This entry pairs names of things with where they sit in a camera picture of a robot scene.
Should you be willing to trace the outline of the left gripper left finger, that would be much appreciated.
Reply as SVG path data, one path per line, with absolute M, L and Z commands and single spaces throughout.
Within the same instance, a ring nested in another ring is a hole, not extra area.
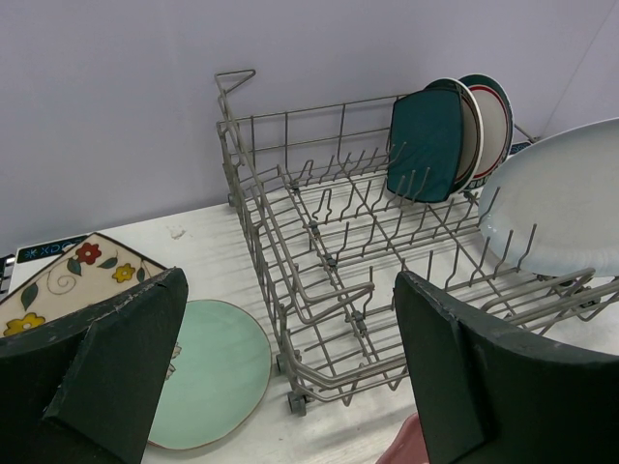
M 2 462 L 140 462 L 188 293 L 173 268 L 2 338 Z

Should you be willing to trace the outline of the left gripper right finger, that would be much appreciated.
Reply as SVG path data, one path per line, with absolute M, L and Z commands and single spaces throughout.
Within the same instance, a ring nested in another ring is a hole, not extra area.
M 614 463 L 618 359 L 529 333 L 411 273 L 394 302 L 433 463 Z

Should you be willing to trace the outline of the pink polka dot plate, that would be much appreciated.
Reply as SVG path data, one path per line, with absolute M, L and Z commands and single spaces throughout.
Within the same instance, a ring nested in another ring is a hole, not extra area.
M 417 413 L 402 424 L 395 440 L 376 464 L 428 464 L 427 447 Z

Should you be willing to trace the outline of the white oval plate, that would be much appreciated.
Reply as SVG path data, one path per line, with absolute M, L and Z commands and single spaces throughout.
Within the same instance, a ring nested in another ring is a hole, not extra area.
M 489 249 L 510 266 L 617 276 L 617 120 L 555 134 L 507 159 L 484 185 L 479 213 Z

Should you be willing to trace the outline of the dark teal square plate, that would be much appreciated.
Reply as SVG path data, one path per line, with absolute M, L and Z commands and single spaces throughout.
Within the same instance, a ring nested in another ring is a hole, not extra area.
M 447 88 L 410 94 L 393 105 L 387 189 L 424 203 L 454 185 L 463 138 L 461 96 Z

